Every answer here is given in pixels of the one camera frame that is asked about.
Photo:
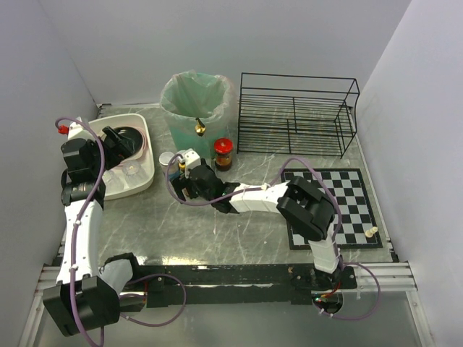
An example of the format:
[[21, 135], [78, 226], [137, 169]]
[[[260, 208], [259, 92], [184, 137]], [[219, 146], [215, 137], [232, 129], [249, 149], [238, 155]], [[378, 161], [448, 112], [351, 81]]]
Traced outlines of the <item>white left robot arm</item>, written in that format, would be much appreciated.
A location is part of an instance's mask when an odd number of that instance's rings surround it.
[[102, 137], [74, 137], [61, 146], [67, 165], [61, 175], [66, 241], [56, 284], [43, 292], [43, 303], [65, 336], [119, 320], [119, 294], [134, 278], [138, 262], [132, 253], [125, 253], [98, 266], [98, 232], [106, 194], [102, 175], [132, 157], [142, 143], [135, 129], [104, 127]]

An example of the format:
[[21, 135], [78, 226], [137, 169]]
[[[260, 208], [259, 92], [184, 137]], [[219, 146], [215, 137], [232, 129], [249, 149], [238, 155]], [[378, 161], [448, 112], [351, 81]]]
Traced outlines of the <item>beige bowl with handles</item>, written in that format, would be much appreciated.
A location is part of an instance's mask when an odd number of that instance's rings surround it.
[[139, 161], [143, 159], [145, 153], [145, 146], [143, 145], [134, 155], [130, 156], [129, 158], [124, 159], [117, 167], [122, 167], [126, 163], [131, 163], [135, 161]]

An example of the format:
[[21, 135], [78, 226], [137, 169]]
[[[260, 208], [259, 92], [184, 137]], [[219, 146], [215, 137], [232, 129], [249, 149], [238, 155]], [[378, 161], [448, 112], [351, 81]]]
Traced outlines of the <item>glass oil bottle gold spout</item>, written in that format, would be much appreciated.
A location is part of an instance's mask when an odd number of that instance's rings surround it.
[[195, 132], [200, 139], [201, 146], [203, 147], [203, 157], [211, 161], [211, 147], [208, 138], [205, 135], [206, 127], [202, 120], [197, 117], [195, 119]]

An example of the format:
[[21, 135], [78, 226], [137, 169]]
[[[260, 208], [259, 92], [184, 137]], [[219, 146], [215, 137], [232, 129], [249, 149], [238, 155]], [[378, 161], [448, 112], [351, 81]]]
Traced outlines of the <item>pink plate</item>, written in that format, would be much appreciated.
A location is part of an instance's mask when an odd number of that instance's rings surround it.
[[144, 145], [145, 150], [148, 148], [148, 138], [144, 129], [139, 127], [117, 127], [116, 131], [120, 134], [126, 134], [134, 140], [134, 154]]

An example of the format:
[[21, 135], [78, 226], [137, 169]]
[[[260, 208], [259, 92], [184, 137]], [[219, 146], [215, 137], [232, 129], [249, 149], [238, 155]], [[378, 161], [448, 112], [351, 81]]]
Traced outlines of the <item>brown sauce bottle yellow cap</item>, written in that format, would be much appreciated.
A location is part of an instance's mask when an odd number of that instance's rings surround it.
[[179, 166], [179, 180], [182, 185], [182, 193], [185, 197], [190, 198], [190, 183], [189, 179], [185, 176], [186, 165], [184, 163], [178, 163]]

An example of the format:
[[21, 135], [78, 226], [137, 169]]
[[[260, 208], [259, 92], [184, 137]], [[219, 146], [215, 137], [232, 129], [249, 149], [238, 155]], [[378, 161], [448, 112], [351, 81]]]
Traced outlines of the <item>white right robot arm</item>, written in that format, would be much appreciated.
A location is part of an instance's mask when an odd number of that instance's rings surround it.
[[178, 177], [167, 177], [171, 195], [185, 205], [210, 205], [223, 214], [251, 212], [280, 215], [293, 232], [309, 241], [315, 274], [323, 283], [341, 285], [345, 265], [336, 243], [341, 227], [341, 210], [323, 180], [308, 182], [295, 176], [280, 184], [251, 186], [224, 182], [204, 161], [184, 167]]

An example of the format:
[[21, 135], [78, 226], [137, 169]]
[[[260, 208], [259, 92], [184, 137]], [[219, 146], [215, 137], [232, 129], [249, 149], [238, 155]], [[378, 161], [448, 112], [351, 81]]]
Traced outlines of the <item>black small plate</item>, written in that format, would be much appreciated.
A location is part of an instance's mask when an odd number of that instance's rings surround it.
[[136, 155], [143, 146], [143, 136], [133, 127], [104, 127], [103, 143], [118, 158], [128, 159]]

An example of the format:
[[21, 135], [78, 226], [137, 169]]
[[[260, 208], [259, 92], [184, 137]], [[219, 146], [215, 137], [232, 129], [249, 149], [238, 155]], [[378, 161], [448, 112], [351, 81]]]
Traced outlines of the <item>clear wine glass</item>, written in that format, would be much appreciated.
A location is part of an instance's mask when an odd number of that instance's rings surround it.
[[112, 170], [105, 171], [105, 173], [103, 174], [103, 182], [106, 185], [107, 194], [116, 194], [118, 192], [121, 192], [124, 188], [122, 180]]
[[138, 161], [123, 165], [122, 172], [129, 187], [138, 187], [144, 184], [148, 178], [144, 168]]

